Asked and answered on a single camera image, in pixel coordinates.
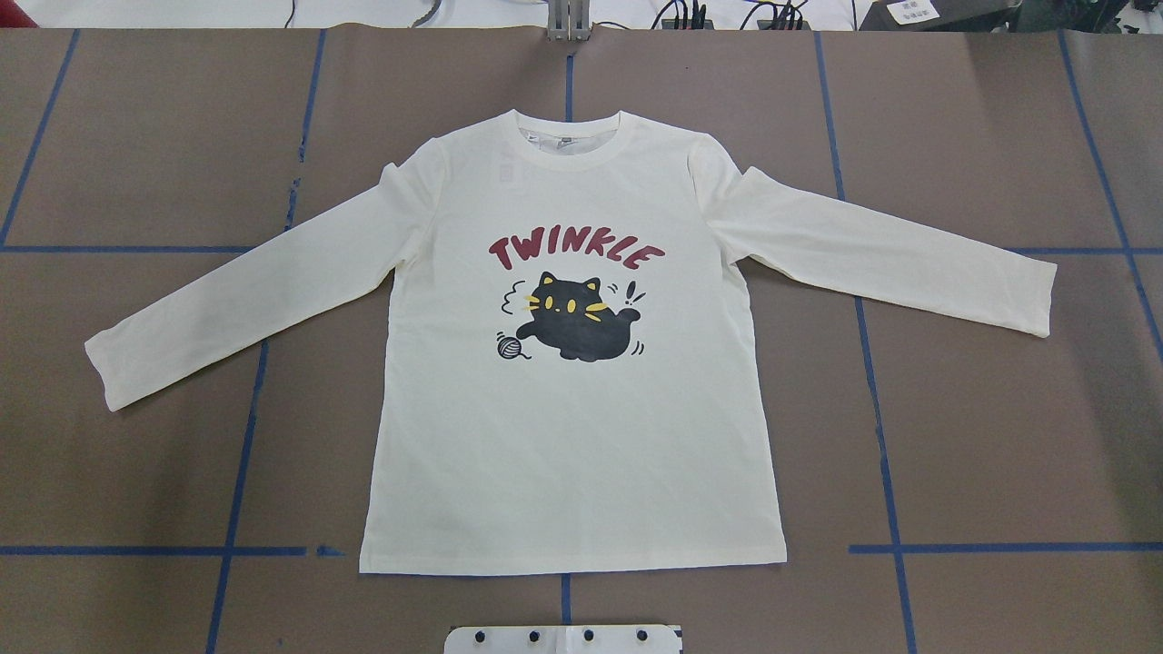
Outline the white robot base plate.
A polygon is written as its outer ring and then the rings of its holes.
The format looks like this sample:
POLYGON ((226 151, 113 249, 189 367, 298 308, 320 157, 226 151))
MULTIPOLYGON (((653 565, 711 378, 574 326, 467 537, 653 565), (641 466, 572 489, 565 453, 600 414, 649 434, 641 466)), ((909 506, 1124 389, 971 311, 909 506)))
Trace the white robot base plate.
POLYGON ((444 653, 682 653, 680 626, 664 624, 465 626, 444 653))

